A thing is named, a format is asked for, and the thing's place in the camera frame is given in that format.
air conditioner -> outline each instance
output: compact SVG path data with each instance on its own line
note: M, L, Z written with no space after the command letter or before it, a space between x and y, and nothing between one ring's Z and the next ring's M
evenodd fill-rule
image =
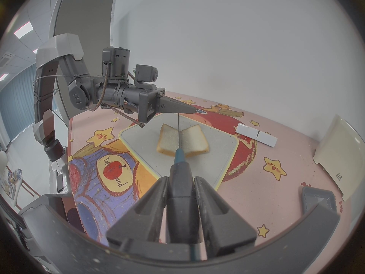
M12 54L12 53L5 53L5 55L2 56L2 58L0 59L0 69L2 67L4 67L6 64L8 64L13 57L15 57L14 54Z

white wall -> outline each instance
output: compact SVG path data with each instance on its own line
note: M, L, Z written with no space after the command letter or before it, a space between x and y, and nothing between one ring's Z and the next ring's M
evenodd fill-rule
M365 139L365 48L336 0L116 0L114 46L169 91L317 140L338 113Z
M10 143L10 138L8 135L8 132L5 129L4 122L2 121L2 116L0 113L0 144L4 151L6 150L6 147Z

red circle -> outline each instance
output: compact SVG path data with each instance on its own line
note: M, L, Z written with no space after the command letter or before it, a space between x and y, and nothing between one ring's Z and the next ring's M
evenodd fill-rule
M104 168L103 174L108 180L115 180L121 176L123 166L120 162L110 162Z
M69 164L69 173L70 173L71 189L72 192L75 194L81 181L81 174L77 166L73 163Z

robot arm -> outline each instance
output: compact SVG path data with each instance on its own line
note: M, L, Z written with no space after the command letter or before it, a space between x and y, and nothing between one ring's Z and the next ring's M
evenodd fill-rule
M67 147L62 147L55 137L52 114L58 66L68 84L71 103L80 110L93 111L100 106L123 110L124 113L120 113L124 116L125 113L137 112L141 127L158 112L196 112L195 107L165 96L164 88L151 84L158 76L153 66L137 65L135 77L131 75L128 72L129 54L130 50L122 48L103 49L101 75L91 76L83 60L84 52L77 35L56 35L38 48L33 132L49 157L52 193L67 193L69 183ZM129 83L128 75L134 79L134 84Z

table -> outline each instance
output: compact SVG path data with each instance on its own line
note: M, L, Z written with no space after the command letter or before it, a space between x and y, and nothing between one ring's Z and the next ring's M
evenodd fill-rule
M255 245L285 231L302 216L300 192L303 186L334 193L340 222L306 273L316 273L324 267L349 235L351 204L350 200L342 201L335 182L314 163L318 142L275 121L222 103L171 92L166 95L197 108L195 114L186 116L239 140L217 192L257 228ZM238 123L277 137L276 146L271 148L236 134ZM131 122L119 114L102 109L81 113L70 120L68 158L72 193L87 234L105 245L108 244L107 229L156 181L118 139L119 132L130 125ZM104 163L109 156L113 159L112 166L112 162ZM115 175L120 176L123 169L120 181Z

